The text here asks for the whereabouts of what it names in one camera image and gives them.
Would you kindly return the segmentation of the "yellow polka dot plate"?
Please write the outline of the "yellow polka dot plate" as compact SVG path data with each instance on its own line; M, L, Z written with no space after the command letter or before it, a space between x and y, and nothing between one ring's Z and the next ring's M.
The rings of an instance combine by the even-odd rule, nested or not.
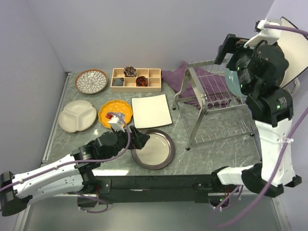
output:
M111 100L101 106L98 116L99 122L105 128L111 128L108 121L109 118L106 116L109 112L122 113L124 115L124 121L129 124L133 116L132 107L126 101L122 100Z

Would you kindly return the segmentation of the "teal round plate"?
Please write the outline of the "teal round plate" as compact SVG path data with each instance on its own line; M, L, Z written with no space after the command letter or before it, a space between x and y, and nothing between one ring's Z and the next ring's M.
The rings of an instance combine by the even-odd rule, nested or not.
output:
M243 94L241 93L237 72L226 68L224 72L224 76L225 76L225 81L226 81L228 90L233 95L242 97Z

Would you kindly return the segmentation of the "brown rimmed cream plate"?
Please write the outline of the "brown rimmed cream plate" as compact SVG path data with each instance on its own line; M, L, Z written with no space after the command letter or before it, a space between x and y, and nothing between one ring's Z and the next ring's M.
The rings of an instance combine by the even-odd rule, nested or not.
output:
M159 129L142 131L150 139L141 149L131 150L136 164L147 170L159 170L166 167L175 157L175 144L171 137Z

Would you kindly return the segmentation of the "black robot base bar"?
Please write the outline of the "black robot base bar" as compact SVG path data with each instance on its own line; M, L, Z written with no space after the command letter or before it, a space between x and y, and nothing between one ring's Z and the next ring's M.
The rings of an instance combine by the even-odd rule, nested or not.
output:
M84 194L110 204L141 202L208 203L211 193L224 194L235 185L215 183L210 174L162 176L95 176Z

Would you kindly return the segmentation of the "white square plate black rim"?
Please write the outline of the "white square plate black rim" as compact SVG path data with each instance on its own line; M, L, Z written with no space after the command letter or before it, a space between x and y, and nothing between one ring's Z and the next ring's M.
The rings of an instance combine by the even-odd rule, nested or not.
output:
M157 128L172 124L165 94L132 98L133 122L137 129Z

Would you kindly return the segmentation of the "floral patterned round plate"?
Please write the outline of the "floral patterned round plate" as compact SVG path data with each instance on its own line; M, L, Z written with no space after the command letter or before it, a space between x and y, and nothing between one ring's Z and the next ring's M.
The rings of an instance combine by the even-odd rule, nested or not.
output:
M108 83L107 74L99 69L89 69L81 72L76 80L75 87L84 94L96 94L102 91Z

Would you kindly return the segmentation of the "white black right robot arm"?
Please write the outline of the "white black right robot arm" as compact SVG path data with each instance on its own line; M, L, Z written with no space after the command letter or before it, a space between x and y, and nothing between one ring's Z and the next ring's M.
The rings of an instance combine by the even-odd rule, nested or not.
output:
M247 167L221 167L212 172L213 190L222 192L228 185L243 185L253 193L276 197L285 187L295 187L302 179L293 169L291 139L293 98L280 84L289 62L277 43L262 39L246 46L246 39L228 34L218 48L215 64L231 54L227 68L235 71L240 91L251 111L259 133L260 163Z

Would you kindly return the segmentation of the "cream divided plate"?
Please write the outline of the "cream divided plate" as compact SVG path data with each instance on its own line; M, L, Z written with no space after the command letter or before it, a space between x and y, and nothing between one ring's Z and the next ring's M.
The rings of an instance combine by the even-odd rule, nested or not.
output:
M97 116L96 109L85 100L67 104L58 116L59 126L66 132L85 131L92 126Z

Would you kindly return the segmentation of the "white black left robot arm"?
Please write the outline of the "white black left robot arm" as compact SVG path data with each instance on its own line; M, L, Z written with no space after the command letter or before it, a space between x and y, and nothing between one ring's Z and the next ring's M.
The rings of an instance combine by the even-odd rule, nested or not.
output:
M35 170L0 176L0 211L12 216L39 200L63 193L91 193L96 189L92 170L120 157L126 150L141 150L150 136L134 126L109 131L56 162Z

